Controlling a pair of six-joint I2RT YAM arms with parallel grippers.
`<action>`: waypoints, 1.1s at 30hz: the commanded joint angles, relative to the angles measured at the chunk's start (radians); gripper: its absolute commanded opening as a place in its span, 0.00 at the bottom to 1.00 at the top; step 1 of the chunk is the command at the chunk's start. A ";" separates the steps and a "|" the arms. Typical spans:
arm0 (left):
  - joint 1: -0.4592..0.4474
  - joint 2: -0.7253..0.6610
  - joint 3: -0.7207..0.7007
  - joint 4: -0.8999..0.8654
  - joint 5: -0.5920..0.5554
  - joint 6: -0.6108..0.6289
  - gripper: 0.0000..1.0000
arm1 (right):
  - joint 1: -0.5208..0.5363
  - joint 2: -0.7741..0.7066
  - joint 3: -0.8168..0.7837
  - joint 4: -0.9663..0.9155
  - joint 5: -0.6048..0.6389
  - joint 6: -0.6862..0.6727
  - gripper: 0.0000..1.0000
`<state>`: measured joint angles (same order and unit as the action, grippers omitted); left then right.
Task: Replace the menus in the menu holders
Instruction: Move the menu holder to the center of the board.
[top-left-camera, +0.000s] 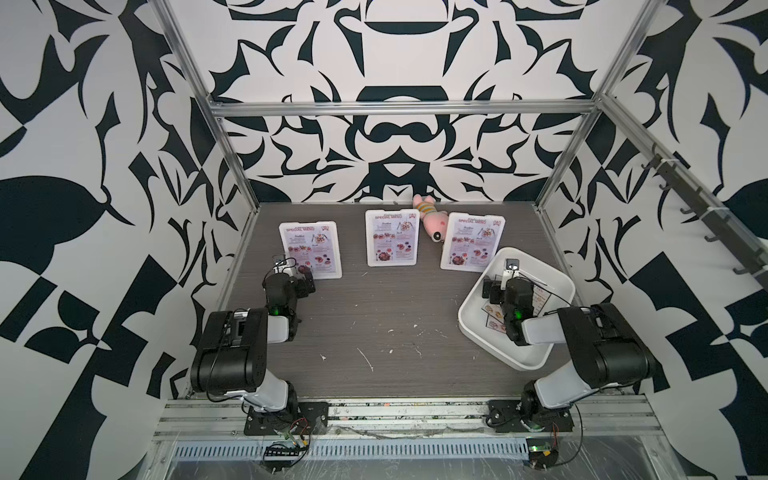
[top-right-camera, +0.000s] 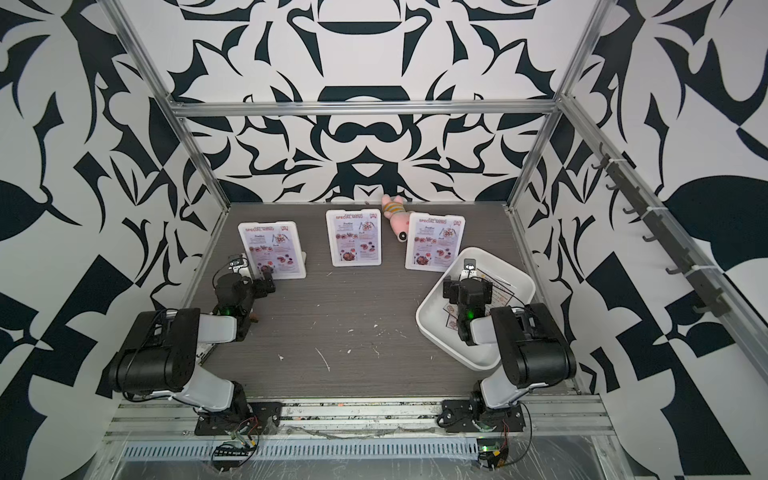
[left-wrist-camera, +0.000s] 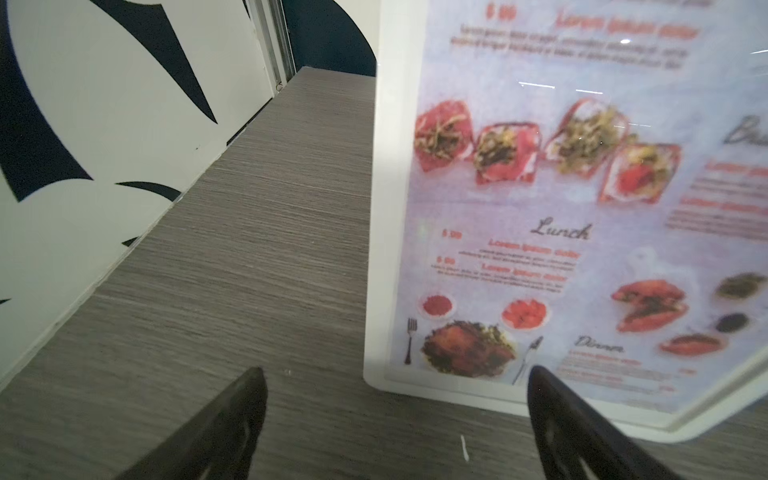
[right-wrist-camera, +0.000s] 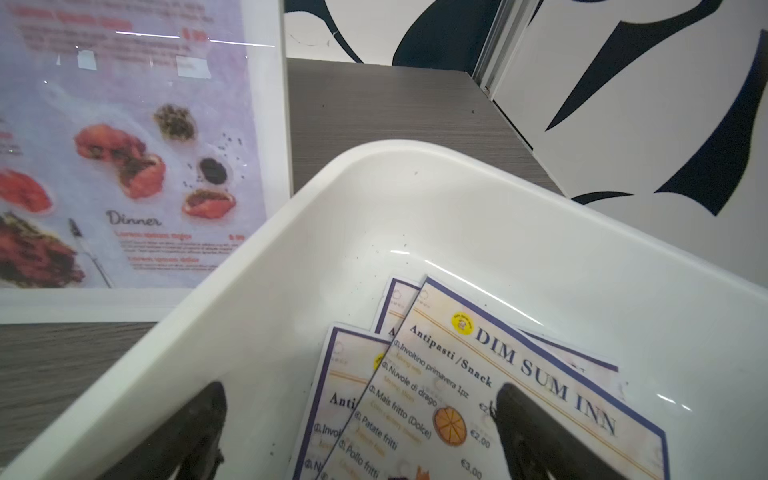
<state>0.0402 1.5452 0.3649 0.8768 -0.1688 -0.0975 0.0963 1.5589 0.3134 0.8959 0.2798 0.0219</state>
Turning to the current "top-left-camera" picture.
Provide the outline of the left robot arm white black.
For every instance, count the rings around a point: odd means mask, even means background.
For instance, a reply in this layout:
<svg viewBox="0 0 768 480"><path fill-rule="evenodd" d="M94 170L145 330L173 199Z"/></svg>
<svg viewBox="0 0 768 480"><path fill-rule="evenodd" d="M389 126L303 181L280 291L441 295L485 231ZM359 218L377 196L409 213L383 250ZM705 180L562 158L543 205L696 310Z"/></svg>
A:
<svg viewBox="0 0 768 480"><path fill-rule="evenodd" d="M239 400L256 418L289 425L299 419L290 382L268 370L268 346L291 342L297 305L316 291L311 270L284 259L263 279L266 305L209 315L190 369L191 389L213 403Z"/></svg>

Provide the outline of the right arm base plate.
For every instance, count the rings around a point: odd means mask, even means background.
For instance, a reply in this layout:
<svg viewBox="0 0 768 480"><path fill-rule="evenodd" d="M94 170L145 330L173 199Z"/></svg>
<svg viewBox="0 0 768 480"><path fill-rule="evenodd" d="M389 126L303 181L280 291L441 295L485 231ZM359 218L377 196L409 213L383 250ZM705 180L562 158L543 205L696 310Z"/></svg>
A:
<svg viewBox="0 0 768 480"><path fill-rule="evenodd" d="M572 432L574 422L566 408L548 409L537 401L490 400L485 424L496 433Z"/></svg>

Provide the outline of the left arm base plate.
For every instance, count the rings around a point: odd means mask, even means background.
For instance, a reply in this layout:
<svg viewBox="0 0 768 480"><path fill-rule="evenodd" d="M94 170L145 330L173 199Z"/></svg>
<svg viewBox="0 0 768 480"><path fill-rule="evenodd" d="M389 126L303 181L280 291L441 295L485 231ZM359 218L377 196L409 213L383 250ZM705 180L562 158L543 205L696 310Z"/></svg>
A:
<svg viewBox="0 0 768 480"><path fill-rule="evenodd" d="M299 402L289 404L279 412L249 406L244 426L245 436L267 436L284 433L316 434L326 430L330 404L327 402Z"/></svg>

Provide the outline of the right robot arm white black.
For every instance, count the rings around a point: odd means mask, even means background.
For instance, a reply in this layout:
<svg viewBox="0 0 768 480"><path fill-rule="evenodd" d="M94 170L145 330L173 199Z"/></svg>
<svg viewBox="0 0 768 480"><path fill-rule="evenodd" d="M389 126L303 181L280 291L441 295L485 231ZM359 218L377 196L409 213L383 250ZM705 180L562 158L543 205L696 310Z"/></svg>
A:
<svg viewBox="0 0 768 480"><path fill-rule="evenodd" d="M566 306L533 314L534 283L523 276L482 280L482 297L501 308L507 338L518 347L564 344L570 361L528 382L516 402L488 403L486 425L498 433L568 431L570 409L606 388L654 374L655 358L611 303Z"/></svg>

